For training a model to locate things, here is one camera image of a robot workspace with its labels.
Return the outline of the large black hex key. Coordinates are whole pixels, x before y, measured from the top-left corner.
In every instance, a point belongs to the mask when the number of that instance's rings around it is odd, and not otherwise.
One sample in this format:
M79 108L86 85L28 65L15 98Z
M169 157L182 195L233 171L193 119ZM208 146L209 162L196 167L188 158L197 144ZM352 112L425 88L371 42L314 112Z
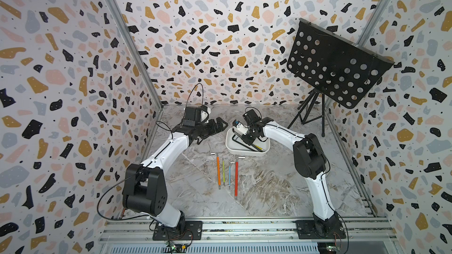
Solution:
M236 144L238 144L238 145L240 145L240 146L242 146L242 147L244 147L244 148L246 148L246 149L252 151L252 152L256 152L256 151L254 151L253 149L251 149L251 148L249 147L249 144L246 144L246 143L240 138L240 136L237 135L237 134L234 134L234 135L232 136L232 141L235 142Z

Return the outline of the thin dark grey hex key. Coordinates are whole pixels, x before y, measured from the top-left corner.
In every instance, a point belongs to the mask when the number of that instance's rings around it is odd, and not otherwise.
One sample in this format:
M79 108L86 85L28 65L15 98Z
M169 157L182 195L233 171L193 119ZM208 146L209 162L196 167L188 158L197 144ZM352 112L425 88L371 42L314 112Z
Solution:
M266 144L265 142L257 142L257 143L249 144L249 147L256 152L264 153L267 151L265 144Z

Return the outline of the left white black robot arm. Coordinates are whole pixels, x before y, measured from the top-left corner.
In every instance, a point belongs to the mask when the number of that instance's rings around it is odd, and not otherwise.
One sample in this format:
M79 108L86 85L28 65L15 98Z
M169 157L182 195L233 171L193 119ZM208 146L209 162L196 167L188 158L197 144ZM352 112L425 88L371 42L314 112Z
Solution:
M180 123L170 129L168 139L149 158L126 169L122 190L125 209L148 215L164 227L179 232L185 228L185 215L168 203L165 173L194 141L223 132L228 123L220 117L212 119L205 105L187 107Z

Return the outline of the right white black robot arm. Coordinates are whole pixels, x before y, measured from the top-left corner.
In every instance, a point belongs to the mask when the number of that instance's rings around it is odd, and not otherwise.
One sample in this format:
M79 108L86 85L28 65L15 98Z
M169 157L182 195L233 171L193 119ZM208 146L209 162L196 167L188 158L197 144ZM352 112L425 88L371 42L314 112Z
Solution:
M243 115L246 124L235 120L232 133L245 146L257 152L265 150L254 142L261 138L272 139L292 153L295 170L306 180L313 202L314 233L321 238L334 234L341 227L340 216L334 209L326 184L327 157L314 134L303 135L281 126L271 118L260 118L251 109Z

